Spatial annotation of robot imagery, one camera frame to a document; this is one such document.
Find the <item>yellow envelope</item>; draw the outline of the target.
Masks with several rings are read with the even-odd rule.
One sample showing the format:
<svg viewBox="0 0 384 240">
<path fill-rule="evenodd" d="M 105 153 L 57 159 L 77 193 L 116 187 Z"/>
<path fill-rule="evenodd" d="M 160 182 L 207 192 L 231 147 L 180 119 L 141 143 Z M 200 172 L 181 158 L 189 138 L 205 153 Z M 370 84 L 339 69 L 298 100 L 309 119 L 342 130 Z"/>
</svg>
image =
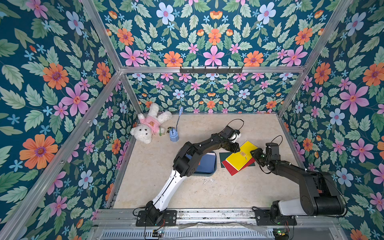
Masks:
<svg viewBox="0 0 384 240">
<path fill-rule="evenodd" d="M 224 166 L 229 171 L 239 172 L 244 169 L 244 165 L 250 161 L 255 162 L 255 159 L 251 156 L 251 151 L 257 149 L 258 147 L 247 141 L 240 147 L 240 152 L 232 153 L 225 161 Z"/>
</svg>

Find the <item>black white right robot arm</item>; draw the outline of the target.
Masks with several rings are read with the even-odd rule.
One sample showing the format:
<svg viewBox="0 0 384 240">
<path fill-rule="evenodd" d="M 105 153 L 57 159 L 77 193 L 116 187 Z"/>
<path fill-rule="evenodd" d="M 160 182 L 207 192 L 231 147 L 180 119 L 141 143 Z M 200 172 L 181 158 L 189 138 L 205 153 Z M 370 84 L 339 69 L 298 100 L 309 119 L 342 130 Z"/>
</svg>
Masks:
<svg viewBox="0 0 384 240">
<path fill-rule="evenodd" d="M 325 216 L 342 218 L 348 212 L 344 195 L 337 189 L 328 173 L 300 168 L 281 160 L 279 145 L 266 143 L 266 149 L 251 151 L 257 164 L 299 186 L 299 197 L 292 200 L 274 201 L 268 211 L 272 221 L 291 216 Z"/>
</svg>

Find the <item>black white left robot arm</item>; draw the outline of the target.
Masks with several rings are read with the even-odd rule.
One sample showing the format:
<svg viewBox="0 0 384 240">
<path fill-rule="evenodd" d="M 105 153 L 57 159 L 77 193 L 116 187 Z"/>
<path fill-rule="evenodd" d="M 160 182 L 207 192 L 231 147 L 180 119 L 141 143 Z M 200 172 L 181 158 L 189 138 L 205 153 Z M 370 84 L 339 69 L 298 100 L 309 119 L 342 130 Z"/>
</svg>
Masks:
<svg viewBox="0 0 384 240">
<path fill-rule="evenodd" d="M 195 144 L 186 142 L 174 159 L 169 179 L 157 196 L 146 204 L 147 218 L 156 224 L 163 217 L 173 195 L 181 183 L 195 173 L 204 155 L 218 149 L 238 153 L 240 145 L 237 143 L 237 139 L 240 136 L 239 130 L 226 126 L 219 133 L 212 134 L 207 140 Z"/>
</svg>

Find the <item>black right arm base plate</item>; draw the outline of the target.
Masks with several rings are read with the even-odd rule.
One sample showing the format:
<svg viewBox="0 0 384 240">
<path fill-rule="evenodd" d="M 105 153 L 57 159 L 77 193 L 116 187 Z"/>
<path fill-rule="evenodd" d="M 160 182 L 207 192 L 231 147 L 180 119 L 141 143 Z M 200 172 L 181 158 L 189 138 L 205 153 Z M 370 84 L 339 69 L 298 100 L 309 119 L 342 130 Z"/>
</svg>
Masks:
<svg viewBox="0 0 384 240">
<path fill-rule="evenodd" d="M 252 211 L 255 214 L 256 222 L 258 226 L 296 226 L 297 221 L 295 216 L 283 216 L 278 213 L 271 212 L 271 210 L 260 209 L 252 207 Z"/>
</svg>

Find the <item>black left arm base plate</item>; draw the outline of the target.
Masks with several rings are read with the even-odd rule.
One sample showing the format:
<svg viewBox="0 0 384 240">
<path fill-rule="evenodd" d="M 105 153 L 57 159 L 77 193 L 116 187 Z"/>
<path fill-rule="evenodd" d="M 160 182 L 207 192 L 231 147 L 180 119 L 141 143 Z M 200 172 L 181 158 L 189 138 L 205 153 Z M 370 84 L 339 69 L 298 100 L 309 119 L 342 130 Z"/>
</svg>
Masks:
<svg viewBox="0 0 384 240">
<path fill-rule="evenodd" d="M 139 211 L 136 219 L 136 227 L 169 227 L 175 226 L 177 222 L 176 210 L 165 210 L 161 213 L 147 214 Z"/>
</svg>

